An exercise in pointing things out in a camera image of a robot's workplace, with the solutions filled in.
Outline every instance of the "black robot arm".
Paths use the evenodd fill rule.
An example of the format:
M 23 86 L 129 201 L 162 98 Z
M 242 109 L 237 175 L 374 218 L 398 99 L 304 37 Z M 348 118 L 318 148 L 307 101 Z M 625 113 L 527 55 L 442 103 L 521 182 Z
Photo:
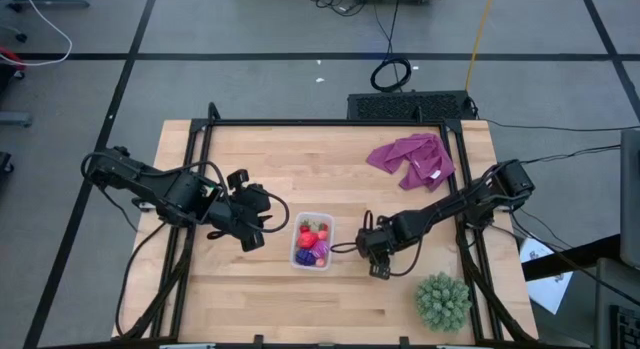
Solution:
M 211 166 L 219 182 L 189 170 L 197 165 Z M 230 234 L 240 240 L 244 251 L 262 247 L 262 233 L 277 231 L 289 220 L 289 209 L 282 199 L 264 190 L 260 184 L 242 185 L 249 181 L 249 174 L 243 169 L 227 177 L 228 185 L 233 189 L 231 194 L 220 170 L 211 162 L 161 171 L 131 159 L 124 147 L 87 155 L 81 170 L 83 176 L 100 190 L 107 187 L 126 189 L 137 195 L 138 200 L 154 205 L 161 220 L 172 226 L 210 224 L 220 232 L 209 238 Z M 270 216 L 260 214 L 271 209 L 270 197 L 284 205 L 285 220 L 275 229 L 264 229 L 264 222 Z
M 518 209 L 534 189 L 520 162 L 496 164 L 468 187 L 423 209 L 378 217 L 376 228 L 358 230 L 358 252 L 369 259 L 371 276 L 389 279 L 389 256 L 418 243 L 433 225 L 461 214 L 469 225 L 484 228 L 493 221 L 494 209 Z

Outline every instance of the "purple cloth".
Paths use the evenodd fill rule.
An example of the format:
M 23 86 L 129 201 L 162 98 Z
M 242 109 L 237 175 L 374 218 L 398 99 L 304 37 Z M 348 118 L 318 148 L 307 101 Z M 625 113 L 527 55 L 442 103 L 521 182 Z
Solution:
M 367 163 L 393 174 L 405 159 L 410 165 L 409 172 L 400 182 L 404 190 L 426 185 L 434 191 L 455 170 L 442 140 L 434 134 L 413 134 L 374 149 Z

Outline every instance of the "succulent plant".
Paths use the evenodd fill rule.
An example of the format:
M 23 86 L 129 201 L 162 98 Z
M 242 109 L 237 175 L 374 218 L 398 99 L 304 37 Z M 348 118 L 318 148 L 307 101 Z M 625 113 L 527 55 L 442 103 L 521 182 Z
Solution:
M 460 279 L 431 275 L 418 285 L 415 300 L 422 322 L 433 331 L 457 332 L 467 323 L 469 287 Z

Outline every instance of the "white paper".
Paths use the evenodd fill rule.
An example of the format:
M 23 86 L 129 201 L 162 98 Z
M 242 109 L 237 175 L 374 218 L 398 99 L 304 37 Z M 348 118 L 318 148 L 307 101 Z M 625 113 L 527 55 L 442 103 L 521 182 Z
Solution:
M 547 256 L 552 253 L 546 245 L 541 244 L 535 239 L 528 238 L 525 239 L 520 248 L 520 262 L 525 263 L 529 260 Z M 572 272 L 568 272 L 527 282 L 529 297 L 555 315 L 567 291 L 572 274 Z

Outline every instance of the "yellow cable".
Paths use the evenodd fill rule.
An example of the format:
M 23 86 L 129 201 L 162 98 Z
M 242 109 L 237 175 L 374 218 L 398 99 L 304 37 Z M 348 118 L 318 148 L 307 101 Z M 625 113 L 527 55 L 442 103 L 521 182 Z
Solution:
M 491 9 L 491 3 L 493 0 L 487 0 L 487 5 L 484 7 L 484 13 L 482 14 L 482 21 L 480 22 L 480 28 L 478 28 L 478 34 L 476 35 L 476 42 L 473 44 L 473 52 L 471 53 L 471 62 L 469 63 L 469 70 L 467 70 L 467 81 L 464 85 L 464 90 L 469 92 L 469 84 L 471 84 L 471 72 L 473 71 L 473 64 L 476 61 L 476 53 L 478 52 L 478 46 L 480 44 L 480 38 L 482 38 L 482 29 L 484 29 L 484 22 L 487 21 L 489 16 L 489 9 Z

